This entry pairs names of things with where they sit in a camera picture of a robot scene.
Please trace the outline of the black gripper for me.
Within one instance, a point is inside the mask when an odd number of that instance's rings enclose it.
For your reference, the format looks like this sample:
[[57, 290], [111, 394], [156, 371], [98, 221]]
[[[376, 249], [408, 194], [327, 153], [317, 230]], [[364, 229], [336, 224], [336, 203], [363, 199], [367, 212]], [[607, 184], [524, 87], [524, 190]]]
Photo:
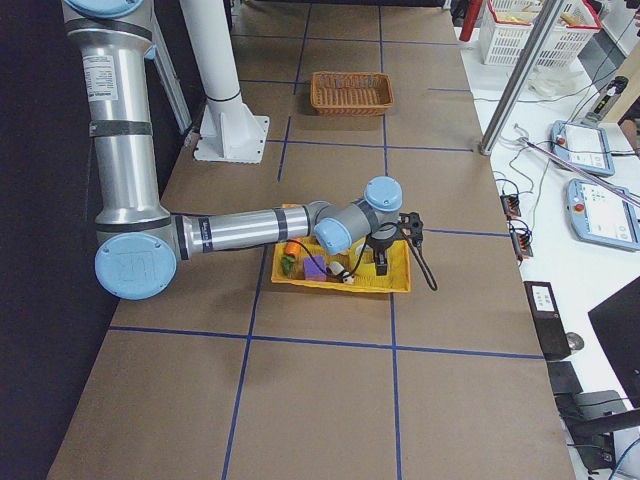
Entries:
[[399, 227], [396, 222], [385, 222], [380, 228], [366, 236], [366, 244], [375, 256], [377, 276], [388, 274], [388, 260], [386, 251], [400, 238]]

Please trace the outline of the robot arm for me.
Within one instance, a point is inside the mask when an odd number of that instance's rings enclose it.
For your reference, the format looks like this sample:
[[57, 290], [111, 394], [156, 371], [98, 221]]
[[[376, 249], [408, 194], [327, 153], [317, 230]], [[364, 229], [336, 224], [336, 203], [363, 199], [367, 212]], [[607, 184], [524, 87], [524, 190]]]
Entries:
[[363, 195], [342, 208], [315, 201], [218, 216], [166, 210], [145, 73], [155, 45], [153, 3], [66, 1], [62, 11], [83, 60], [103, 200], [95, 272], [105, 290], [128, 300], [153, 297], [170, 284], [180, 261], [198, 254], [312, 236], [332, 255], [363, 241], [383, 256], [401, 238], [402, 189], [387, 176], [370, 180]]

